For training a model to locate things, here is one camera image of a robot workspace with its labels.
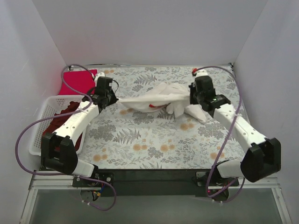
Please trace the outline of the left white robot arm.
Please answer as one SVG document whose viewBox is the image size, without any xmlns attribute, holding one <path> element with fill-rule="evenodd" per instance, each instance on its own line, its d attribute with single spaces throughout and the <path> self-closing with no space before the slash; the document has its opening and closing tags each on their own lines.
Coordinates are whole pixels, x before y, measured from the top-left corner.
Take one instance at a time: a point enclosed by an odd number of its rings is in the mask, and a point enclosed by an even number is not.
<svg viewBox="0 0 299 224">
<path fill-rule="evenodd" d="M 83 181 L 90 187 L 99 183 L 95 166 L 78 158 L 75 144 L 88 124 L 102 110 L 117 102 L 113 81 L 106 76 L 96 77 L 95 87 L 82 98 L 77 110 L 58 129 L 42 137 L 42 166 L 65 175 L 83 176 Z"/>
</svg>

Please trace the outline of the white t shirt red print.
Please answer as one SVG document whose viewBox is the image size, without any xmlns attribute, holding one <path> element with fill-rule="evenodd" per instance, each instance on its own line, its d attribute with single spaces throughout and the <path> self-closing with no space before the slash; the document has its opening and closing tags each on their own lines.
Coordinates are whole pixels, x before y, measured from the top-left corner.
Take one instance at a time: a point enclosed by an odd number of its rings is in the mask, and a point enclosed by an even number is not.
<svg viewBox="0 0 299 224">
<path fill-rule="evenodd" d="M 182 84 L 162 82 L 141 96 L 120 98 L 118 102 L 139 112 L 156 112 L 165 108 L 175 118 L 187 113 L 200 123 L 206 123 L 203 110 L 199 105 L 190 103 L 190 91 Z"/>
</svg>

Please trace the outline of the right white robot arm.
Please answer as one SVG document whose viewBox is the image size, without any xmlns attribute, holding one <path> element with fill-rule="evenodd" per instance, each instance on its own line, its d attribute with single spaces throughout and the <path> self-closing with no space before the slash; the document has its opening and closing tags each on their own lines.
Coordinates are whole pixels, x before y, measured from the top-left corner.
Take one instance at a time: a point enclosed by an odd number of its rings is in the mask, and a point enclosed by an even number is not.
<svg viewBox="0 0 299 224">
<path fill-rule="evenodd" d="M 190 87 L 190 102 L 201 105 L 203 111 L 221 123 L 240 144 L 245 156 L 240 161 L 219 162 L 211 174 L 212 182 L 222 185 L 228 178 L 245 178 L 259 181 L 281 170 L 281 144 L 278 139 L 269 139 L 253 128 L 243 117 L 236 114 L 231 102 L 215 92 L 211 77 L 193 70 L 195 77 Z"/>
</svg>

